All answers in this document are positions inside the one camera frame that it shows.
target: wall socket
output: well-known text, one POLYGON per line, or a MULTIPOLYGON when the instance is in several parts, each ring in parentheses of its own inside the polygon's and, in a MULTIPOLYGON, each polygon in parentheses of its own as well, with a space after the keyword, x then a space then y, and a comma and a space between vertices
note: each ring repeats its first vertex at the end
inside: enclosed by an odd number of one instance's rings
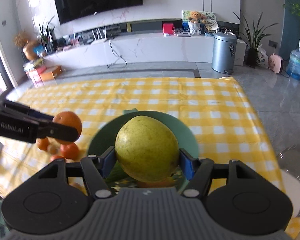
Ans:
POLYGON ((278 43, 275 41, 269 41, 269 47, 274 47, 276 48, 278 46, 278 43))

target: teddy bear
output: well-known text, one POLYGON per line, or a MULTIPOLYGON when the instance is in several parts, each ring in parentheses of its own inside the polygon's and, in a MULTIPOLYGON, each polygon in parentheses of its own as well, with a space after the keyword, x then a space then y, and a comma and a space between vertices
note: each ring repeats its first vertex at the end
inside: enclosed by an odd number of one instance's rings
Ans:
POLYGON ((191 11, 190 16, 188 17, 189 22, 198 23, 202 19, 201 13, 197 11, 191 11))

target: yellow pear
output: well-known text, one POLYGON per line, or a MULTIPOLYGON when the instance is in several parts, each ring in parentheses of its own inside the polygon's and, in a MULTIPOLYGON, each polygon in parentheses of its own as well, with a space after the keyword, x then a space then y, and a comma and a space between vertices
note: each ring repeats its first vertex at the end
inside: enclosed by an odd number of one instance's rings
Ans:
POLYGON ((115 151, 123 170, 142 182, 162 181, 179 164, 176 137, 163 123, 148 116, 136 116, 121 127, 115 151))

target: water bottle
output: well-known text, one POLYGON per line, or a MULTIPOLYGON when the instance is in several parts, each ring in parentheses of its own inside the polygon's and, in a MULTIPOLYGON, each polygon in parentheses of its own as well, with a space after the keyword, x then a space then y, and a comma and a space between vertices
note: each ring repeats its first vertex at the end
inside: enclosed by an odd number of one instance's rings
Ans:
POLYGON ((293 50, 290 54, 287 73, 295 79, 300 79, 300 41, 299 48, 293 50))

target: orange box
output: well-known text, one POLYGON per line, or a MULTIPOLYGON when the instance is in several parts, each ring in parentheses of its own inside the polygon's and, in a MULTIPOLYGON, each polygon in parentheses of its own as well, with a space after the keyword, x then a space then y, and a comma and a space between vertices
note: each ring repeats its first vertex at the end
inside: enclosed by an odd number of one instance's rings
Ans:
POLYGON ((47 70, 40 74, 42 81, 53 80, 56 79, 58 75, 62 73, 61 66, 49 67, 47 70))

